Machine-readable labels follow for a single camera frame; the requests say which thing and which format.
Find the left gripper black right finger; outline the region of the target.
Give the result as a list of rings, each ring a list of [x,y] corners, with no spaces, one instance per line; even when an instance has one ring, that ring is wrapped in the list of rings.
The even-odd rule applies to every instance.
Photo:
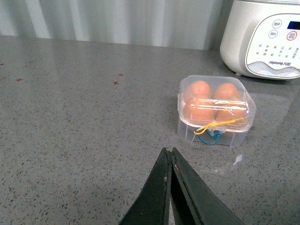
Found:
[[[177,225],[244,224],[206,185],[186,159],[171,153],[171,201]]]

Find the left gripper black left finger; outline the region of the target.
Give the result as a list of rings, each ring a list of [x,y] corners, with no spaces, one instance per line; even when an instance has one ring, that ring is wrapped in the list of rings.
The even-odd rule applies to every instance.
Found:
[[[171,198],[171,154],[163,148],[121,225],[167,225]]]

